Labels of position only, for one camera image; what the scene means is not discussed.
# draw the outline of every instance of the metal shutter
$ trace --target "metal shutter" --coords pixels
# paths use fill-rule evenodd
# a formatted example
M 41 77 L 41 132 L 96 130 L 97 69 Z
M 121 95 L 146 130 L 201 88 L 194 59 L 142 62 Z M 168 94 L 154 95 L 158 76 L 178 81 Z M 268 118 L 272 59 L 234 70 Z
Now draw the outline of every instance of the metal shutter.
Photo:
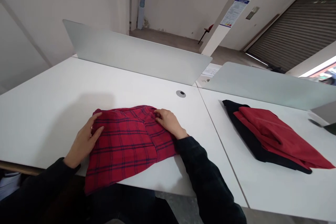
M 334 41 L 336 0 L 296 0 L 247 53 L 287 72 Z

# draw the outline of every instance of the red folded garment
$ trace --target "red folded garment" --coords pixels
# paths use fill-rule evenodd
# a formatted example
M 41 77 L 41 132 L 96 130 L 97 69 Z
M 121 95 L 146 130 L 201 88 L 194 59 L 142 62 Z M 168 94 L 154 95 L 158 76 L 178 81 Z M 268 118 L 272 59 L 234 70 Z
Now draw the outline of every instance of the red folded garment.
M 234 115 L 256 136 L 267 151 L 290 159 L 309 170 L 335 168 L 271 111 L 240 107 Z
M 156 108 L 137 106 L 102 112 L 92 134 L 104 126 L 91 154 L 85 177 L 85 193 L 115 184 L 174 156 L 173 135 L 155 121 Z

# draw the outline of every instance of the chair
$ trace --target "chair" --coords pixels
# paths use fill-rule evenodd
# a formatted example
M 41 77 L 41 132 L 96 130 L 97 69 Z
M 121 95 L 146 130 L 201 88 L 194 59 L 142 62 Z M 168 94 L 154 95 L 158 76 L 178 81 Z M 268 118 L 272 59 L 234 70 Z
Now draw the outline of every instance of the chair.
M 207 32 L 210 32 L 210 30 L 211 30 L 212 27 L 213 27 L 213 25 L 210 25 L 209 28 L 204 28 L 205 32 L 204 32 L 203 36 L 201 37 L 201 39 L 199 40 L 199 42 L 198 42 L 197 44 L 199 44 L 199 43 L 201 42 L 202 38 L 204 37 L 204 35 L 205 35 Z

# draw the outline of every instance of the concrete floor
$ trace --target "concrete floor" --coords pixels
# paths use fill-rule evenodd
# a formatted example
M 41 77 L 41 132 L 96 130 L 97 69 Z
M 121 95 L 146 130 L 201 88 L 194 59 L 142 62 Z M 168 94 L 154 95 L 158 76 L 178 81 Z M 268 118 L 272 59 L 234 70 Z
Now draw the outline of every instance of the concrete floor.
M 197 40 L 191 38 L 181 37 L 162 31 L 152 29 L 134 30 L 129 33 L 130 36 L 139 39 L 149 40 L 155 43 L 164 44 L 167 46 L 176 47 L 179 49 L 200 53 L 199 48 L 202 42 L 198 45 Z M 235 62 L 243 65 L 255 66 L 265 68 L 266 65 L 249 57 L 245 53 L 232 50 L 225 47 L 217 47 L 212 54 L 213 60 L 211 63 L 223 65 L 225 62 Z M 179 224 L 201 224 L 203 223 L 198 214 L 197 199 L 194 197 L 185 197 L 175 194 L 155 192 L 159 198 L 164 198 L 169 203 L 174 212 Z M 287 215 L 275 214 L 270 212 L 263 212 L 252 210 L 249 208 L 242 208 L 248 224 L 326 224 L 327 222 L 311 220 L 300 217 L 292 217 Z
M 197 44 L 198 41 L 187 38 L 187 37 L 181 37 L 170 33 L 165 33 L 162 31 L 156 31 L 152 29 L 142 29 L 142 30 L 134 30 L 129 33 L 130 36 L 136 37 L 139 39 L 144 39 L 148 41 L 152 41 L 159 44 L 164 44 L 166 46 L 176 47 L 182 50 L 191 51 L 194 53 L 200 54 L 200 47 L 203 42 L 200 42 L 200 44 Z M 217 64 L 217 65 L 223 65 L 225 62 L 234 62 L 242 65 L 249 65 L 249 66 L 255 66 L 259 68 L 265 68 L 266 65 L 261 63 L 260 61 L 246 55 L 243 52 L 229 49 L 226 47 L 220 47 L 218 46 L 214 53 L 211 55 L 212 61 L 211 63 Z

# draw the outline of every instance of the black sleeve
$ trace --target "black sleeve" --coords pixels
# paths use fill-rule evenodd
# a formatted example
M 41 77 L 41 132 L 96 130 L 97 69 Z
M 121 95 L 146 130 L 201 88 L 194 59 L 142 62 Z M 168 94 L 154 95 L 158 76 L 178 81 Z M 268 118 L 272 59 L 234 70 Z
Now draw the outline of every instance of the black sleeve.
M 177 140 L 175 148 L 196 193 L 204 224 L 246 224 L 244 212 L 234 203 L 232 193 L 217 166 L 208 159 L 205 149 L 191 136 Z
M 18 190 L 0 201 L 1 220 L 10 220 L 12 223 L 35 220 L 42 210 L 48 208 L 79 167 L 72 169 L 60 158 L 40 175 L 27 178 Z

